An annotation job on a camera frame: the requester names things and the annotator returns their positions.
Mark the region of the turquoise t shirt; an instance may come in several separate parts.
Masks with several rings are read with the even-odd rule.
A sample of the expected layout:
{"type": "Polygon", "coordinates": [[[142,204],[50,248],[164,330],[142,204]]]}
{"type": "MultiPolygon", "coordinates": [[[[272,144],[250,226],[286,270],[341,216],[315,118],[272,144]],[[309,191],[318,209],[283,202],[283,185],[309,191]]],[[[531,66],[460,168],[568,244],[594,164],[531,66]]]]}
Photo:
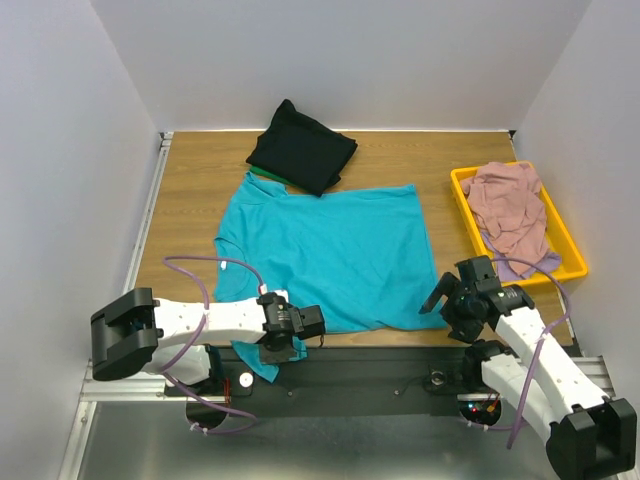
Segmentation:
{"type": "Polygon", "coordinates": [[[412,185],[315,197],[248,173],[214,245],[233,261],[218,270],[218,302],[255,296],[262,279],[298,307],[319,306],[330,334],[446,326],[420,311],[439,276],[412,185]]]}

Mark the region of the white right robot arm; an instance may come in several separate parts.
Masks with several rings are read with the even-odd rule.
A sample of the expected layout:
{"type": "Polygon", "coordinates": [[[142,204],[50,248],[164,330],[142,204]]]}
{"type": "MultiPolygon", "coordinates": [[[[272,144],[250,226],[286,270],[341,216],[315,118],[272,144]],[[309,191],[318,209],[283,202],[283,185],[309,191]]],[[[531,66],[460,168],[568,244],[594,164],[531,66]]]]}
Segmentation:
{"type": "Polygon", "coordinates": [[[638,417],[584,373],[553,337],[533,299],[505,286],[486,255],[443,274],[420,311],[440,310],[466,344],[463,387],[487,388],[515,409],[510,435],[528,424],[561,479],[603,479],[634,468],[638,417]]]}

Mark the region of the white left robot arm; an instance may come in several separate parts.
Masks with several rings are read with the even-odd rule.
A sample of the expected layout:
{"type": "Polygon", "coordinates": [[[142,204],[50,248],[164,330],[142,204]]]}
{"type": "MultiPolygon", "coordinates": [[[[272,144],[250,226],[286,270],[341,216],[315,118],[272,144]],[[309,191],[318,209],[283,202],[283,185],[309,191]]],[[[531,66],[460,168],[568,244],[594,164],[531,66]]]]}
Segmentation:
{"type": "Polygon", "coordinates": [[[93,314],[90,323],[94,380],[167,373],[202,394],[222,384],[223,371],[209,359],[208,346],[256,345],[262,362],[278,364],[294,357],[296,340],[326,333],[321,308],[298,308],[285,290],[206,305],[135,288],[93,314]]]}

